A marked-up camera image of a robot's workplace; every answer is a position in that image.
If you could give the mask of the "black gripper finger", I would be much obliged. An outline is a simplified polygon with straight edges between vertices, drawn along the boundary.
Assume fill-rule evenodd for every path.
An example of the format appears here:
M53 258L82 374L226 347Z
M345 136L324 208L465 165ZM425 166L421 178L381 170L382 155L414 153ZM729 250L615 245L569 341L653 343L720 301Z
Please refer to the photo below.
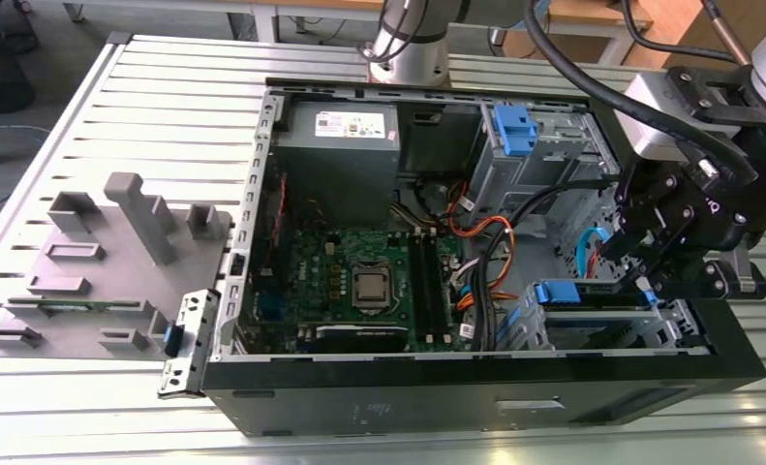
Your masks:
M691 299L701 295L699 274L704 266L703 253L687 245L688 233L697 220L695 211L681 211L664 217L660 228L651 230L653 242L644 255L647 266L639 277L639 289L651 305L661 301Z
M631 163L616 191L620 228L604 244L604 258L619 261L635 251L649 228L659 224L653 208L672 190L665 184L667 163Z

